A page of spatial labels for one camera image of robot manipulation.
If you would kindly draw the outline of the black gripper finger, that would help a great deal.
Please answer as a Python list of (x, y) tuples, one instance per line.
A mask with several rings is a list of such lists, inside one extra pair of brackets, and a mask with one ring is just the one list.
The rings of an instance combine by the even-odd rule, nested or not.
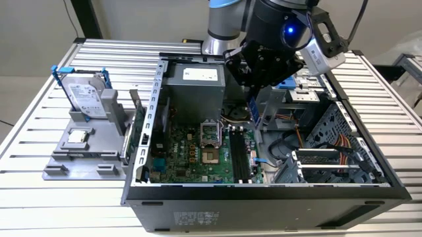
[(295, 74), (304, 66), (296, 53), (264, 52), (259, 54), (259, 86), (275, 86)]
[(223, 58), (225, 69), (231, 73), (236, 83), (248, 88), (245, 98), (255, 99), (260, 89), (259, 77), (257, 72), (247, 64), (243, 48), (239, 47), (224, 51)]

